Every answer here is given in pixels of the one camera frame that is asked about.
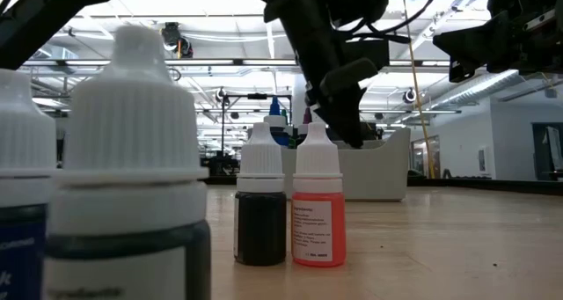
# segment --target ceiling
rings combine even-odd
[[[435,33],[482,25],[490,19],[486,1],[434,0],[410,25],[414,60],[449,60],[446,54],[432,44],[431,37]],[[406,0],[406,10],[408,13],[415,13],[425,2],[426,0]],[[457,6],[457,11],[452,10],[453,5]],[[165,22],[179,22],[180,31],[192,43],[194,59],[293,60],[293,50],[280,22],[264,23],[264,6],[260,0],[111,0],[82,9],[43,49],[54,53],[54,48],[64,48],[66,55],[80,60],[107,60],[111,58],[113,50],[113,35],[120,26],[146,26],[159,30],[164,27]],[[376,27],[383,29],[395,26],[404,20],[404,11],[403,0],[390,0]],[[355,22],[350,26],[343,26],[342,29],[349,29],[354,25]],[[69,36],[70,30],[76,36]],[[398,33],[407,35],[407,30],[402,28]],[[174,57],[172,53],[168,53],[167,58]],[[390,58],[409,60],[407,45],[391,43]],[[54,73],[53,69],[41,66],[23,67],[21,70],[33,73],[33,78],[38,84],[34,86],[37,96],[68,96],[74,85],[101,69],[101,66],[76,67],[76,73],[73,75]],[[296,77],[300,73],[297,67],[280,66],[213,66],[211,69],[206,66],[188,66],[177,69],[183,74],[179,84],[194,93],[196,107],[200,109],[215,108],[214,95],[217,89],[222,87],[230,94],[291,94]],[[412,108],[402,100],[403,93],[414,84],[410,72],[411,67],[408,66],[391,66],[383,69],[379,75],[366,79],[362,83],[368,90],[362,99],[361,108]],[[438,99],[455,87],[448,82],[447,67],[420,68],[417,70],[417,81],[427,102]],[[256,102],[241,99],[233,109],[267,108],[268,105],[268,100]],[[261,115],[242,113],[238,120],[230,121],[252,123],[261,121]],[[385,121],[392,123],[392,117]],[[213,120],[203,114],[198,115],[198,123],[202,128],[219,128],[213,124]]]

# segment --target wall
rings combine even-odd
[[[531,124],[563,122],[563,102],[559,106],[493,103],[491,115],[497,179],[536,180]]]
[[[489,174],[495,179],[493,127],[488,99],[478,106],[460,108],[461,114],[438,115],[432,119],[428,136],[440,138],[440,165],[442,172],[450,169],[452,176],[481,176],[479,149],[486,146]],[[422,128],[412,131],[411,141],[424,138]]]

